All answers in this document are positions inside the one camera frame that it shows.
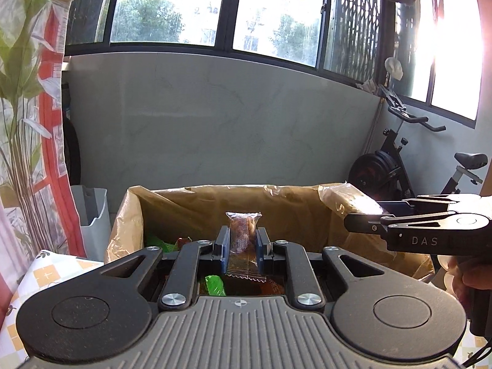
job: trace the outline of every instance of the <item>bike handlebar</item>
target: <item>bike handlebar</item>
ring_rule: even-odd
[[[428,117],[416,117],[415,115],[407,113],[401,109],[392,107],[391,105],[388,106],[388,111],[392,113],[394,116],[403,120],[404,122],[420,123],[422,126],[424,126],[424,128],[429,129],[431,132],[442,132],[446,130],[446,126],[433,127],[430,124],[426,123],[429,121]]]
[[[415,117],[410,113],[403,112],[400,109],[396,109],[393,107],[388,107],[388,111],[392,113],[394,116],[408,123],[423,123],[429,120],[429,118],[427,117]]]
[[[429,129],[431,132],[434,132],[434,133],[444,132],[446,130],[446,126],[433,127],[433,126],[430,126],[428,123],[421,123],[421,125],[427,129]]]

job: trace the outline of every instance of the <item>black tire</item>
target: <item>black tire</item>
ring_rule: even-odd
[[[70,119],[63,116],[63,152],[70,186],[80,184],[80,148],[77,133]]]
[[[365,154],[357,158],[350,168],[348,182],[377,201],[393,200],[397,192],[395,177],[389,176],[389,165],[376,154]]]

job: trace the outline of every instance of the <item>bike seat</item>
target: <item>bike seat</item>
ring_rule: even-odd
[[[456,153],[454,154],[454,157],[465,169],[472,171],[483,168],[488,163],[485,154]]]

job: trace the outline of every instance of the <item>white wall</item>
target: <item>white wall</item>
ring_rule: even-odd
[[[82,182],[116,212],[132,185],[316,185],[344,181],[378,99],[247,61],[166,53],[70,62]]]
[[[409,141],[401,155],[412,187],[418,194],[441,192],[458,164],[454,159],[454,153],[484,153],[488,155],[489,162],[492,159],[492,82],[490,82],[492,79],[492,0],[478,0],[478,4],[482,22],[484,59],[475,129],[421,109],[408,107],[408,111],[414,115],[429,117],[430,125],[446,125],[447,130],[432,133],[418,124],[405,123],[399,133],[398,141],[402,137]],[[459,73],[451,81],[459,82]],[[372,150],[380,148],[384,139],[382,131],[389,127],[396,130],[398,122],[399,120],[388,113],[385,107],[378,122]],[[484,180],[487,169],[488,167],[485,167],[474,172]],[[458,187],[463,193],[479,193],[481,186],[475,186],[467,177],[463,177]]]

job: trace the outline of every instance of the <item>finger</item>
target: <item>finger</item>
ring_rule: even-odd
[[[451,260],[451,258],[451,255],[437,255],[437,260],[445,271],[449,270],[449,261]]]
[[[492,265],[479,265],[466,271],[463,283],[478,290],[492,290]]]
[[[453,294],[456,295],[458,299],[466,294],[466,286],[463,284],[461,276],[454,276],[451,285],[451,290]]]
[[[446,290],[453,290],[453,278],[454,276],[449,272],[444,274],[444,286],[446,287]]]
[[[453,271],[458,268],[458,260],[456,257],[451,257],[448,261],[448,270]]]

